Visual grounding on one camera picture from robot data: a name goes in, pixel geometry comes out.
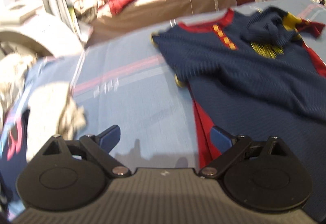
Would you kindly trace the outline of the navy red striped jersey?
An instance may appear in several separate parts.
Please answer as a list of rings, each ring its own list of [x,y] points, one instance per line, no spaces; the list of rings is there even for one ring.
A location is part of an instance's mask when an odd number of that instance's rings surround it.
[[[317,221],[325,219],[325,63],[304,37],[324,28],[270,6],[151,37],[206,130],[278,136],[290,147],[312,177],[305,211]]]

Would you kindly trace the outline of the white patterned folded garment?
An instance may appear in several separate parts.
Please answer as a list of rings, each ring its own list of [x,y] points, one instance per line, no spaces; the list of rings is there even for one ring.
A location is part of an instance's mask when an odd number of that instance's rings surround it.
[[[78,107],[70,83],[58,81],[38,87],[28,100],[26,161],[30,162],[52,136],[72,140],[86,126],[83,107]]]

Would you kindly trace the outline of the blue plaid bed sheet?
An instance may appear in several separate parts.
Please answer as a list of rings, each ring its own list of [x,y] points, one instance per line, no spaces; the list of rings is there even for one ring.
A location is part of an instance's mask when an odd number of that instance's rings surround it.
[[[231,9],[250,15],[270,6],[325,26],[325,7],[309,0],[272,0]],[[278,136],[254,140],[244,158],[219,178],[199,171],[221,155],[204,128],[187,85],[151,37],[183,23],[221,19],[225,12],[172,20],[89,48],[81,55],[42,59],[28,72],[24,92],[6,120],[29,110],[38,87],[70,83],[86,126],[72,140],[52,136],[17,178],[19,200],[1,188],[4,223],[324,223],[305,211],[313,180]],[[325,63],[325,28],[305,36]],[[131,176],[108,178],[86,160],[80,137],[120,127],[110,155]]]

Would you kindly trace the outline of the navy garment pink print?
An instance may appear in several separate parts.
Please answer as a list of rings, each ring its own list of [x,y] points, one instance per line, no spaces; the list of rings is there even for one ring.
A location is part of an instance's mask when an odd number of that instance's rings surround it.
[[[11,119],[1,134],[1,188],[9,202],[19,200],[16,181],[27,165],[27,126],[30,110]]]

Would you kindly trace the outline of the white machine housing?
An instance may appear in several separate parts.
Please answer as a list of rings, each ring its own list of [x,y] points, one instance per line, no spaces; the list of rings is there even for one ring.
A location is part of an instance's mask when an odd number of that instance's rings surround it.
[[[83,51],[78,37],[61,19],[47,13],[41,0],[19,0],[1,11],[1,41],[40,57],[73,56]]]

